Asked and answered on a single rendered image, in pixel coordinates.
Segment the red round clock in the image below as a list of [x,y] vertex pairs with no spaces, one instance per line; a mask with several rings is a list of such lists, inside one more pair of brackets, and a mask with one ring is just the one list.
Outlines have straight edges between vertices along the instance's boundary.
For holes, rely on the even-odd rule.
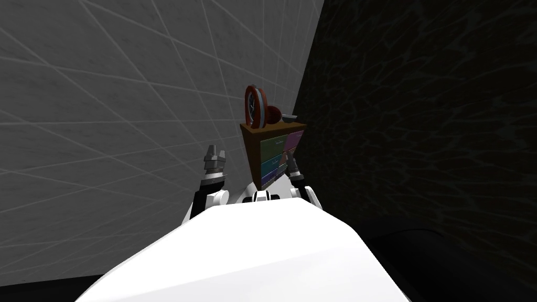
[[264,91],[255,85],[247,86],[244,96],[245,121],[250,128],[264,128],[267,124],[267,100]]

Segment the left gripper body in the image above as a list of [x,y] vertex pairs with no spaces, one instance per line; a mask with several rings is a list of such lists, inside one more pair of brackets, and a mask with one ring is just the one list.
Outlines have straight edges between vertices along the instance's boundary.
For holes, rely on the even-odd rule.
[[218,159],[216,156],[208,156],[208,153],[204,157],[204,170],[205,177],[223,177],[223,169],[225,167],[226,159]]

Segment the blue drawer front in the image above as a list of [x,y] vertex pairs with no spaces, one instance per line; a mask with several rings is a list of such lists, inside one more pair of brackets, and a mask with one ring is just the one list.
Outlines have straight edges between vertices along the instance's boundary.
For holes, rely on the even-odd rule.
[[261,179],[261,190],[266,190],[274,181],[282,177],[285,174],[285,170],[278,171],[275,169]]

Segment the teal drawer front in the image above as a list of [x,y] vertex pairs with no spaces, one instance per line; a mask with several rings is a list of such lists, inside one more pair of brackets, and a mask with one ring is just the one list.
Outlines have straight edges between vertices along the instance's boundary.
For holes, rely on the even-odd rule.
[[263,178],[266,175],[270,174],[272,171],[277,170],[278,167],[280,167],[284,163],[285,163],[285,155],[284,154],[278,154],[275,157],[264,161],[261,164],[261,169],[260,169],[261,178]]

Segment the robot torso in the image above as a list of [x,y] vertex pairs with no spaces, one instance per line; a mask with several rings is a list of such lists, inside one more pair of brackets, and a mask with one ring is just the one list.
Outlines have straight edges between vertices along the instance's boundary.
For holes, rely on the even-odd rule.
[[360,236],[289,198],[211,207],[76,302],[410,302]]

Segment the brown chest of drawers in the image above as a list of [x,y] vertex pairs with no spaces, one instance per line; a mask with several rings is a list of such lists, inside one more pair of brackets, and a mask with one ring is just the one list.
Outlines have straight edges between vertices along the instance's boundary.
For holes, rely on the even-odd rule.
[[[246,124],[241,124],[240,128],[242,131],[245,150],[248,156],[248,161],[250,165],[250,171],[252,176],[252,181],[256,186],[258,191],[261,191],[261,160],[260,160],[260,142],[265,139],[272,137],[288,135],[293,132],[305,130],[307,125],[301,123],[284,123],[278,122],[276,124],[268,124],[265,128],[250,128]],[[293,153],[296,150],[296,147],[288,150]],[[285,170],[286,167],[286,152],[283,152],[285,155],[285,163],[278,167],[278,171]]]

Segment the green drawer front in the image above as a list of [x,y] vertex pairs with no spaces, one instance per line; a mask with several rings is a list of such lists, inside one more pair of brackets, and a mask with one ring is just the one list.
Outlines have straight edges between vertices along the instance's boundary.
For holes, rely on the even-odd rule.
[[260,142],[260,160],[262,163],[265,161],[281,155],[285,149],[288,135],[282,135],[265,139]]

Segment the purple drawer front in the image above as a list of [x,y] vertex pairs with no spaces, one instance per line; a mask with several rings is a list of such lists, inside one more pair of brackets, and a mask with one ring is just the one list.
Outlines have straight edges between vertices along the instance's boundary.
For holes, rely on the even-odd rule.
[[304,130],[288,134],[283,151],[286,152],[295,148],[298,145],[303,133]]

